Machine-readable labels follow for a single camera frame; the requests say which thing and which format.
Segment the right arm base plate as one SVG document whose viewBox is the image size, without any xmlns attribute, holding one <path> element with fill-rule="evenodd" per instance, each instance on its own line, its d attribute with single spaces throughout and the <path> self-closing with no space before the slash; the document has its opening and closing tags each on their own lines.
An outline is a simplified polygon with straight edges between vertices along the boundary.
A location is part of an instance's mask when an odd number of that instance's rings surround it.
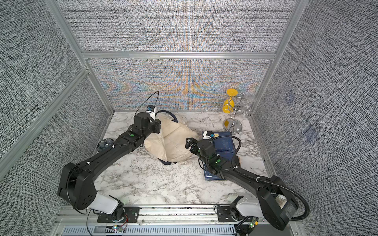
<svg viewBox="0 0 378 236">
<path fill-rule="evenodd" d="M 220 223 L 239 222 L 231 215 L 230 207 L 216 205 L 214 209 Z"/>
</svg>

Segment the cream canvas tote bag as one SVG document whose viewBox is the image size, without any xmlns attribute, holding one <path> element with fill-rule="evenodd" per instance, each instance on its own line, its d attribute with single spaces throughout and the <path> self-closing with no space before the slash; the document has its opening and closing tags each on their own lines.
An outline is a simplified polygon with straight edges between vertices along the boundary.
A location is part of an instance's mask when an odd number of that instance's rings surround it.
<svg viewBox="0 0 378 236">
<path fill-rule="evenodd" d="M 161 121 L 159 134 L 151 134 L 144 147 L 162 162 L 176 163 L 189 159 L 192 153 L 185 148 L 187 138 L 199 139 L 198 134 L 186 126 L 180 116 L 162 110 L 156 113 Z"/>
</svg>

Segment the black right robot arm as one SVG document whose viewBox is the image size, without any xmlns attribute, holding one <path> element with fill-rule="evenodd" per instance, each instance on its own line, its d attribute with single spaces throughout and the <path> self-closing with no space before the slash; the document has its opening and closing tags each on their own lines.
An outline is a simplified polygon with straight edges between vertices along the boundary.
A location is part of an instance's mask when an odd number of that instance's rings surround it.
<svg viewBox="0 0 378 236">
<path fill-rule="evenodd" d="M 271 178 L 249 172 L 239 166 L 238 156 L 231 160 L 216 154 L 212 139 L 187 138 L 185 148 L 196 155 L 207 170 L 231 181 L 258 198 L 262 217 L 278 230 L 283 230 L 289 221 L 306 219 L 310 214 L 307 201 L 296 191 L 287 187 L 278 176 Z"/>
</svg>

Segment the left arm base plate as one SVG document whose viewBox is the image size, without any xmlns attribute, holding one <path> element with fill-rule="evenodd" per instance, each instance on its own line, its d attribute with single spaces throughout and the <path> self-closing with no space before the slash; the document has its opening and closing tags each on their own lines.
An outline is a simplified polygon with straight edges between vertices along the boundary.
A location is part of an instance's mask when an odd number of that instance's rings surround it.
<svg viewBox="0 0 378 236">
<path fill-rule="evenodd" d="M 125 206 L 122 210 L 116 209 L 112 214 L 100 213 L 97 223 L 136 223 L 139 217 L 140 207 Z"/>
</svg>

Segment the dark blue book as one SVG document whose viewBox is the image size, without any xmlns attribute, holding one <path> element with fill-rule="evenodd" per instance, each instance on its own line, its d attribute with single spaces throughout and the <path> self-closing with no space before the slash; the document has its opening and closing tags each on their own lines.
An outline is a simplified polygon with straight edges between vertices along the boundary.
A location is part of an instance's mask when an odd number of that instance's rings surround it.
<svg viewBox="0 0 378 236">
<path fill-rule="evenodd" d="M 218 137 L 212 139 L 216 154 L 231 161 L 236 151 L 233 138 L 231 138 L 231 133 L 217 131 L 214 133 L 219 133 Z"/>
</svg>

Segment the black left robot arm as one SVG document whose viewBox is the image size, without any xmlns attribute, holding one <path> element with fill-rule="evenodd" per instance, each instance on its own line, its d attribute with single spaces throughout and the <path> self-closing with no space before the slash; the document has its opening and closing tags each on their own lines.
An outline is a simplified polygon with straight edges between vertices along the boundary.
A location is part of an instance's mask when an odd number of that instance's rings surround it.
<svg viewBox="0 0 378 236">
<path fill-rule="evenodd" d="M 89 208 L 113 215 L 117 221 L 123 217 L 121 201 L 99 193 L 94 181 L 120 158 L 143 146 L 148 136 L 160 133 L 161 121 L 149 113 L 138 113 L 133 120 L 127 131 L 109 147 L 78 164 L 70 162 L 63 167 L 58 187 L 60 198 L 78 211 Z"/>
</svg>

